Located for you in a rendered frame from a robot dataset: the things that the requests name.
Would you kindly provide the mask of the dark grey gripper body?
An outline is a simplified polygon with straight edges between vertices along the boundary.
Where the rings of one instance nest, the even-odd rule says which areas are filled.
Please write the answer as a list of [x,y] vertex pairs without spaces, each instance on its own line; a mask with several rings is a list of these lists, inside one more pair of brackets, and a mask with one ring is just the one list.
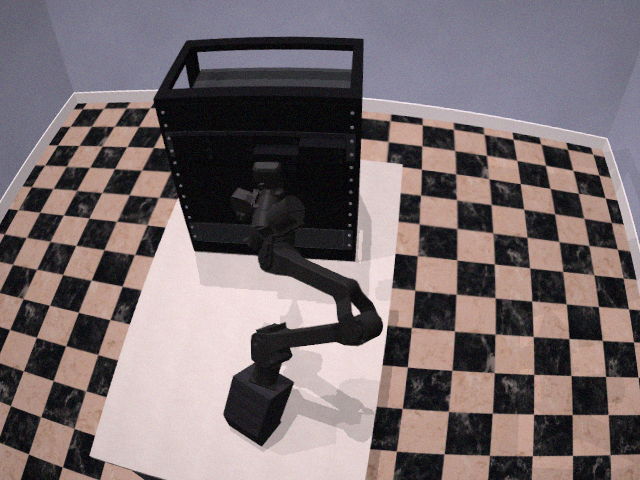
[[253,204],[253,213],[268,210],[282,200],[281,191],[277,191],[277,184],[282,180],[282,166],[279,162],[255,162],[253,177],[258,184],[259,195]]

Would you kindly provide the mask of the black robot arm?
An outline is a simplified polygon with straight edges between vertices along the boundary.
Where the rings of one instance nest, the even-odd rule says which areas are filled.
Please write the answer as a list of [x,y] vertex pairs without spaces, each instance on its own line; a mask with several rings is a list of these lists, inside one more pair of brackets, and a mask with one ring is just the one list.
[[[251,360],[257,367],[254,367],[249,382],[275,390],[282,363],[293,356],[290,348],[333,342],[360,346],[381,335],[383,321],[355,279],[303,258],[294,248],[294,230],[305,225],[305,208],[302,202],[290,195],[269,211],[253,213],[253,204],[258,195],[259,189],[253,189],[252,193],[237,188],[230,197],[239,221],[243,222],[254,214],[249,236],[243,242],[254,251],[262,246],[258,262],[264,272],[293,277],[332,296],[338,319],[337,324],[298,329],[287,328],[286,322],[256,329],[256,333],[251,335]],[[353,315],[351,301],[361,314]]]

